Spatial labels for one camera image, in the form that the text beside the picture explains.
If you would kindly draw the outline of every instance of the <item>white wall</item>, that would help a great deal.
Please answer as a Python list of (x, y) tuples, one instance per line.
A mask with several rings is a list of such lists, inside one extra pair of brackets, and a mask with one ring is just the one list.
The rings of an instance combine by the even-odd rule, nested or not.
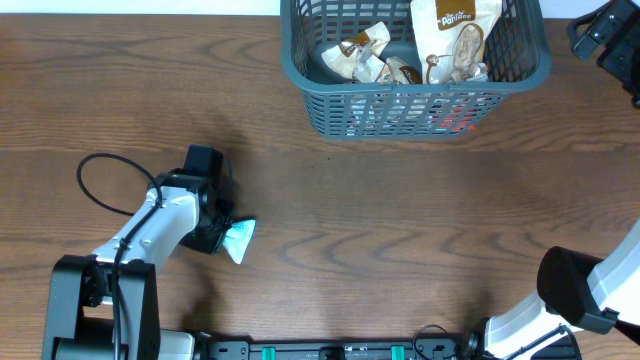
[[(547, 18), (576, 18), (606, 2), (539, 1)], [(278, 15), (279, 8), (279, 0), (0, 0), (0, 13)]]

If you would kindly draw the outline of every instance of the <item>snack package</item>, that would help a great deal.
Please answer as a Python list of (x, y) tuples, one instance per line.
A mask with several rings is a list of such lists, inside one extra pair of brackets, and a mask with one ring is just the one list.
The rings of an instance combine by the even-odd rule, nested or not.
[(354, 79), (358, 59), (365, 47), (369, 47), (375, 57), (379, 57), (391, 36), (383, 22), (379, 22), (357, 36), (349, 38), (322, 53), (322, 60), (329, 68), (345, 79)]
[(413, 0), (422, 81), (468, 80), (482, 61), (484, 42), (501, 13), (502, 0)]
[(422, 84), (418, 70), (409, 66), (397, 56), (387, 58), (387, 66), (391, 71), (391, 77), (396, 84)]
[(373, 54), (371, 46), (366, 45), (356, 61), (353, 78), (366, 83), (380, 83), (385, 85), (391, 82), (389, 66)]

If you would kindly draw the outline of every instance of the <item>wooden table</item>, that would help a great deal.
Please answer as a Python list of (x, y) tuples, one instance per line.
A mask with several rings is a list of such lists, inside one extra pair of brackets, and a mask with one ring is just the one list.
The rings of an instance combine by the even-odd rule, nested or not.
[[(605, 257), (640, 217), (640, 116), (620, 84), (569, 51), (471, 136), (333, 142), (280, 69), (279, 19), (0, 16), (0, 357), (33, 359), (49, 279), (127, 220), (90, 202), (79, 160), (105, 151), (152, 173), (187, 146), (231, 159), (237, 215), (255, 215), (244, 263), (178, 248), (159, 278), (170, 329), (266, 339), (453, 332), (535, 289), (554, 245)], [(87, 186), (135, 210), (135, 171), (109, 161)], [(110, 308), (93, 310), (109, 316)], [(640, 355), (580, 334), (585, 359)]]

